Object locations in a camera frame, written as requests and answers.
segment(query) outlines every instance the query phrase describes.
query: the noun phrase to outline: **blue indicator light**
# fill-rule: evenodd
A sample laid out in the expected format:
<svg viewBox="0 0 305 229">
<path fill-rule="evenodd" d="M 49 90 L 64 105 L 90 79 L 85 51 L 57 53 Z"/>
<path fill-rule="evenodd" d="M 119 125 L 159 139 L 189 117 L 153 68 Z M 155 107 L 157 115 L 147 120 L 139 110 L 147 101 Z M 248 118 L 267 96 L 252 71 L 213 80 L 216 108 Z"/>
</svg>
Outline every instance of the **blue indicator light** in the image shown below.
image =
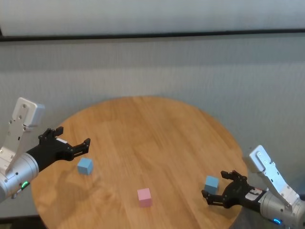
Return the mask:
<svg viewBox="0 0 305 229">
<path fill-rule="evenodd" d="M 282 221 L 279 219 L 273 219 L 273 222 L 276 223 L 277 225 L 281 225 Z"/>
</svg>

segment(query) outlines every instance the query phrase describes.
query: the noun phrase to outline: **cube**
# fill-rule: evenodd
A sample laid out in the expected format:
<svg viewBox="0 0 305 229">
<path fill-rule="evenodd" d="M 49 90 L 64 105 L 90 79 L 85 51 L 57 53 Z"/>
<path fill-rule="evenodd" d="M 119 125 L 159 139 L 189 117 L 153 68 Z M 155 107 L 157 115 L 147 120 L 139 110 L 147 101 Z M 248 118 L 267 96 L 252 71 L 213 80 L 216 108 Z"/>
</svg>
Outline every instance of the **cube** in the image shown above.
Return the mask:
<svg viewBox="0 0 305 229">
<path fill-rule="evenodd" d="M 150 207 L 152 205 L 152 196 L 149 188 L 139 189 L 138 190 L 138 199 L 140 207 Z"/>
<path fill-rule="evenodd" d="M 207 176 L 205 180 L 205 185 L 204 185 L 205 191 L 216 195 L 217 190 L 218 190 L 218 178 L 212 177 L 212 176 Z"/>
<path fill-rule="evenodd" d="M 88 158 L 82 158 L 77 164 L 77 169 L 80 174 L 90 175 L 93 169 L 92 160 Z"/>
</svg>

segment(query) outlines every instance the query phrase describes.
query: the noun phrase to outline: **pink cube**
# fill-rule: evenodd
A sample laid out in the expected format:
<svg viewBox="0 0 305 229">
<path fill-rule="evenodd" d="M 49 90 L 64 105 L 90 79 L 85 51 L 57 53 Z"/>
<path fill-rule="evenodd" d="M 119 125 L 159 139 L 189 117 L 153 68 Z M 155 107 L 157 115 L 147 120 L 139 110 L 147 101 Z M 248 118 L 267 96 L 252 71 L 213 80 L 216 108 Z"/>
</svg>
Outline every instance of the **pink cube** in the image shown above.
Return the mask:
<svg viewBox="0 0 305 229">
<path fill-rule="evenodd" d="M 138 199 L 140 207 L 150 207 L 152 205 L 152 196 L 149 188 L 139 189 L 138 190 Z"/>
</svg>

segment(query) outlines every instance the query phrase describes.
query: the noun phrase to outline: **blue cube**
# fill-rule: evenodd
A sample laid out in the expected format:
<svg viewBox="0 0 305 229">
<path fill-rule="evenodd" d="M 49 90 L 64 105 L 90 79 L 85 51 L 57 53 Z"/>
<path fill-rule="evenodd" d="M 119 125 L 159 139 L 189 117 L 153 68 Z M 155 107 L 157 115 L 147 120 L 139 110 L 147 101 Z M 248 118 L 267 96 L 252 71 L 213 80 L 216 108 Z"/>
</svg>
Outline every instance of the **blue cube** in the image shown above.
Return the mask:
<svg viewBox="0 0 305 229">
<path fill-rule="evenodd" d="M 204 185 L 205 191 L 216 195 L 218 190 L 218 178 L 207 176 Z"/>
<path fill-rule="evenodd" d="M 92 160 L 87 158 L 82 158 L 77 164 L 77 169 L 80 174 L 89 175 L 93 169 Z"/>
</svg>

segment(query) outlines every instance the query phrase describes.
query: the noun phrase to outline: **round table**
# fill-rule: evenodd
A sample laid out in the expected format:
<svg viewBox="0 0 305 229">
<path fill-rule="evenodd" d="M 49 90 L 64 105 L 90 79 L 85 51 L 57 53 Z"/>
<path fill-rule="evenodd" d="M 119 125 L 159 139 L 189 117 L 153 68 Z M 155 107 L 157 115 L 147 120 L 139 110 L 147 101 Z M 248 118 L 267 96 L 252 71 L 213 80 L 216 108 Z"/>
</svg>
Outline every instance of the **round table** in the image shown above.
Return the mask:
<svg viewBox="0 0 305 229">
<path fill-rule="evenodd" d="M 127 97 L 84 109 L 62 123 L 71 145 L 91 138 L 91 175 L 73 161 L 57 161 L 32 182 L 37 211 L 49 229 L 224 229 L 240 206 L 208 206 L 207 175 L 247 175 L 231 134 L 198 108 L 160 97 Z M 152 206 L 139 207 L 149 188 Z"/>
</svg>

